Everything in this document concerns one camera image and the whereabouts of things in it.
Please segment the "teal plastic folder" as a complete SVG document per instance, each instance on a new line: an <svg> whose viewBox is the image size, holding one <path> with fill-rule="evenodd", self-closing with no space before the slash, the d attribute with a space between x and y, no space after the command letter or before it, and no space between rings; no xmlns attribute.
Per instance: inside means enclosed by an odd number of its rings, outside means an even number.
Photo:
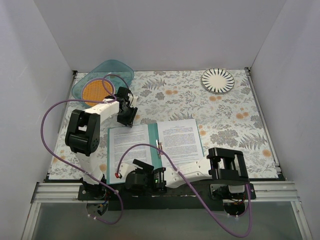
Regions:
<svg viewBox="0 0 320 240"><path fill-rule="evenodd" d="M149 134L149 143L148 144L155 146L155 147L157 147L156 140L159 139L157 123L158 122L144 124L144 125L148 126L148 134Z"/></svg>

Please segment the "printed paper sheet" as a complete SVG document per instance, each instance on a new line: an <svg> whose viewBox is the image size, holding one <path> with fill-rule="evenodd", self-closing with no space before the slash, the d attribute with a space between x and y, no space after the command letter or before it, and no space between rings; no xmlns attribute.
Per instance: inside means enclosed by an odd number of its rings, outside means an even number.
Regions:
<svg viewBox="0 0 320 240"><path fill-rule="evenodd" d="M204 157L195 119L159 122L157 130L162 150L176 167L196 162Z"/></svg>
<svg viewBox="0 0 320 240"><path fill-rule="evenodd" d="M133 127L114 127L108 130L108 158L107 170L109 184L123 183L123 179L116 178L115 173L121 157L132 146L137 144L149 144L149 129L146 124ZM150 147L137 146L125 154L122 163L131 164L134 159L152 164Z"/></svg>

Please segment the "metal folder clip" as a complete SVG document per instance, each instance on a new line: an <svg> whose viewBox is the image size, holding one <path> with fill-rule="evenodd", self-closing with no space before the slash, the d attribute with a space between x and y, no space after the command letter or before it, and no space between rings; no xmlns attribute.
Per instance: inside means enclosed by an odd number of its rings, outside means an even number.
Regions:
<svg viewBox="0 0 320 240"><path fill-rule="evenodd" d="M162 157L162 150L163 150L163 144L160 142L159 139L156 140L156 147L157 147L157 155L160 159Z"/></svg>

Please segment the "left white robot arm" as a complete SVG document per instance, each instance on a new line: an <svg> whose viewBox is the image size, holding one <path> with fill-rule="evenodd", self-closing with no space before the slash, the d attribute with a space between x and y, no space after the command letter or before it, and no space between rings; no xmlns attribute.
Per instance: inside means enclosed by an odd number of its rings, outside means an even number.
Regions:
<svg viewBox="0 0 320 240"><path fill-rule="evenodd" d="M105 183L105 175L99 167L96 150L100 144L101 123L112 116L116 116L118 123L132 127L138 111L137 100L127 87L119 87L115 99L107 96L103 103L86 110L73 110L65 136L65 144L75 153L81 169L84 170L80 179L84 191L95 200L106 196L106 187L89 177Z"/></svg>

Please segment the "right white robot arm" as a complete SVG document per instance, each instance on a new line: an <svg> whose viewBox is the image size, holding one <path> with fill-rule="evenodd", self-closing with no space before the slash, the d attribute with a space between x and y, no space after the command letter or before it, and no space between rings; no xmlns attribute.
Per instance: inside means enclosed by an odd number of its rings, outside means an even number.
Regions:
<svg viewBox="0 0 320 240"><path fill-rule="evenodd" d="M176 189L186 181L213 180L215 184L226 186L227 195L237 199L246 191L249 175L243 152L225 148L210 148L208 155L195 162L155 169L152 165L134 159L131 164L119 165L120 177L125 180L125 188L132 192L165 193Z"/></svg>

